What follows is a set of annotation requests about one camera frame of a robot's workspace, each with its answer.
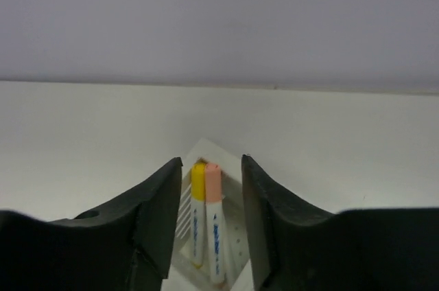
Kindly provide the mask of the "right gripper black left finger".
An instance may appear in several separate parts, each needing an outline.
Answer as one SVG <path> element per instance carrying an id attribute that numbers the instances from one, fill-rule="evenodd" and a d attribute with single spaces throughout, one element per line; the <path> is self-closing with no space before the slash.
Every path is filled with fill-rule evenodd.
<path id="1" fill-rule="evenodd" d="M 73 219 L 1 212 L 2 290 L 160 290 L 168 278 L 182 161 Z"/>

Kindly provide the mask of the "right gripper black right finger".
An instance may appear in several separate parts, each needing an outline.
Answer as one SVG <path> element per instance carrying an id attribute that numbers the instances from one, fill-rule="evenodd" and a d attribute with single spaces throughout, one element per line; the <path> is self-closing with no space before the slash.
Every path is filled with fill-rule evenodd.
<path id="1" fill-rule="evenodd" d="M 330 213 L 241 158 L 255 290 L 437 290 L 436 208 Z"/>

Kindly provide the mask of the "salmon capped white marker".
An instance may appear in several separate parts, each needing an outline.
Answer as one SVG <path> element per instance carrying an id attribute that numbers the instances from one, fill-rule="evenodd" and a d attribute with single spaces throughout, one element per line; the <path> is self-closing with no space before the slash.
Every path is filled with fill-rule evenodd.
<path id="1" fill-rule="evenodd" d="M 226 274 L 224 268 L 222 171 L 217 164 L 206 164 L 205 195 L 210 280 L 214 286 L 222 287 Z"/>

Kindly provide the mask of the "yellow capped white marker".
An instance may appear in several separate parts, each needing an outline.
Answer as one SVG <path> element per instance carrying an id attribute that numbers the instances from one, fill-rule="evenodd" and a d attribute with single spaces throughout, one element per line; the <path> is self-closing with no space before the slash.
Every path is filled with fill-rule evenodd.
<path id="1" fill-rule="evenodd" d="M 191 262 L 203 265 L 205 232 L 205 163 L 191 168 Z"/>

